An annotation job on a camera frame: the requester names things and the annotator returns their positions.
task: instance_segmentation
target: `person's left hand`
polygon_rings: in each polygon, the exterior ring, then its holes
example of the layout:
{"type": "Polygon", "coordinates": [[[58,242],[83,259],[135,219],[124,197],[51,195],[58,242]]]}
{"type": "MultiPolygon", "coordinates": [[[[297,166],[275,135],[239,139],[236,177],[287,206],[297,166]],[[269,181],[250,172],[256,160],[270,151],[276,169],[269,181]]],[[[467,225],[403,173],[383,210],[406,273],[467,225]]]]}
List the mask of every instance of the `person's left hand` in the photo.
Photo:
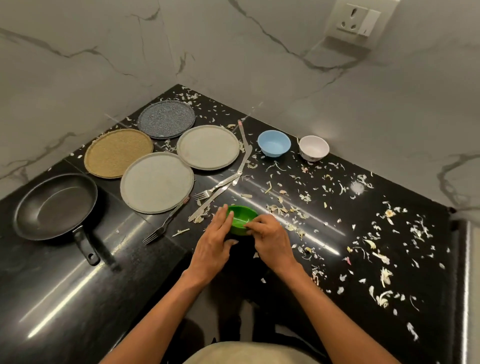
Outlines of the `person's left hand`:
{"type": "Polygon", "coordinates": [[[212,222],[198,241],[187,269],[192,277],[200,279],[205,285],[222,270],[230,256],[230,248],[238,243],[233,239],[224,242],[233,221],[233,211],[227,216],[227,209],[227,204],[218,208],[212,222]]]}

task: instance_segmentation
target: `marble wall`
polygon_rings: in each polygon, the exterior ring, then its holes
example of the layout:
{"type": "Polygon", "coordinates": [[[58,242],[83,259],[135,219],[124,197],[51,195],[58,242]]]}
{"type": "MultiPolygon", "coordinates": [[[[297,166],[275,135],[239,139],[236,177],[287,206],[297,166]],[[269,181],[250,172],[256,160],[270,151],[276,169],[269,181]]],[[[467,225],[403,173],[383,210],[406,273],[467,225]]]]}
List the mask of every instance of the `marble wall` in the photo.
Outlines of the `marble wall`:
{"type": "Polygon", "coordinates": [[[176,84],[157,0],[4,0],[0,69],[0,197],[176,84]]]}
{"type": "Polygon", "coordinates": [[[372,52],[324,39],[333,4],[160,0],[178,81],[478,211],[480,3],[402,0],[372,52]]]}

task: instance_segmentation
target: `light blue bowl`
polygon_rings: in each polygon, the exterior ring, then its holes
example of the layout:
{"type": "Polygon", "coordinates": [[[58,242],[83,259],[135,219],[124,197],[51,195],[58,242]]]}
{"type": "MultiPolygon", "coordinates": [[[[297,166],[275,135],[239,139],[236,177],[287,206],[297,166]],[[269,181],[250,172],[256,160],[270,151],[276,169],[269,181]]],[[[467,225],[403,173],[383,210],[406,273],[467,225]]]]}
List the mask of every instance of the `light blue bowl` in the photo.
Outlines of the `light blue bowl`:
{"type": "Polygon", "coordinates": [[[258,145],[267,157],[279,157],[288,152],[292,142],[290,138],[278,130],[267,130],[258,136],[258,145]]]}

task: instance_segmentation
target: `frying pan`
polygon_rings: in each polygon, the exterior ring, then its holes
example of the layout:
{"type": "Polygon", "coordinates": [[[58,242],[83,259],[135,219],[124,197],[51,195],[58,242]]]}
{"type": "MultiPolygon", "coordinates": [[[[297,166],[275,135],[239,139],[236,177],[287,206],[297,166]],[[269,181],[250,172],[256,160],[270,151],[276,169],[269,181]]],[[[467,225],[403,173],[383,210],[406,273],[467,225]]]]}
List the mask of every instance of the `frying pan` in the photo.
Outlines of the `frying pan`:
{"type": "Polygon", "coordinates": [[[83,220],[92,211],[98,191],[90,178],[75,173],[52,177],[31,189],[13,216],[18,235],[28,240],[47,240],[69,231],[90,265],[100,262],[85,234],[83,220]]]}

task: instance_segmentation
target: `granite countertop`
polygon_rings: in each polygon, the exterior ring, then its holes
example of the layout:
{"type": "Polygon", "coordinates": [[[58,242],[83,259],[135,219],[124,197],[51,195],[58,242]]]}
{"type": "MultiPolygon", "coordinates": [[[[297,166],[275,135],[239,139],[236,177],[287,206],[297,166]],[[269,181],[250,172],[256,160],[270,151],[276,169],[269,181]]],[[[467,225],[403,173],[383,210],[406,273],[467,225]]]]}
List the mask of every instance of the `granite countertop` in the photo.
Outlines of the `granite countertop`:
{"type": "MultiPolygon", "coordinates": [[[[152,103],[165,99],[192,105],[197,115],[195,126],[227,127],[245,117],[181,85],[152,103]]],[[[136,128],[145,107],[111,129],[136,128]]],[[[241,140],[238,127],[231,128],[241,140]]],[[[245,120],[244,128],[254,149],[249,166],[239,184],[219,196],[212,207],[227,203],[249,206],[259,213],[273,212],[291,230],[294,255],[317,285],[401,362],[460,362],[468,256],[464,226],[450,221],[446,207],[335,155],[314,164],[302,160],[294,137],[290,137],[289,152],[275,159],[265,157],[256,139],[262,131],[273,128],[253,118],[245,120]],[[252,198],[242,194],[251,194],[252,198]],[[284,206],[285,210],[273,205],[284,206]],[[382,270],[390,284],[385,279],[382,283],[382,270]]],[[[154,149],[175,152],[176,141],[155,141],[154,149]]],[[[83,155],[87,148],[79,148],[2,200],[0,211],[11,220],[9,209],[42,179],[71,169],[86,173],[83,155]]],[[[195,171],[193,193],[235,173],[241,159],[242,153],[222,170],[195,171]]],[[[116,206],[99,212],[100,222],[93,227],[103,252],[105,263],[101,267],[83,262],[70,238],[61,245],[40,245],[14,237],[8,223],[1,227],[4,244],[0,259],[7,268],[2,270],[0,294],[9,298],[1,303],[0,357],[26,359],[39,355],[53,335],[55,344],[43,355],[57,363],[98,362],[128,330],[141,307],[148,305],[149,299],[152,303],[151,297],[159,288],[165,289],[167,277],[188,259],[210,220],[205,216],[199,224],[188,223],[188,216],[198,207],[191,201],[173,219],[165,237],[145,247],[141,240],[163,223],[166,214],[133,212],[121,200],[120,180],[91,177],[108,201],[105,205],[116,206]],[[190,230],[172,237],[177,230],[187,228],[190,230]],[[63,282],[68,284],[59,289],[63,282]],[[33,313],[19,322],[30,311],[33,313]],[[65,330],[69,334],[63,338],[59,332],[65,330]]],[[[232,248],[222,274],[325,353],[298,303],[253,255],[252,239],[242,238],[232,248]]]]}

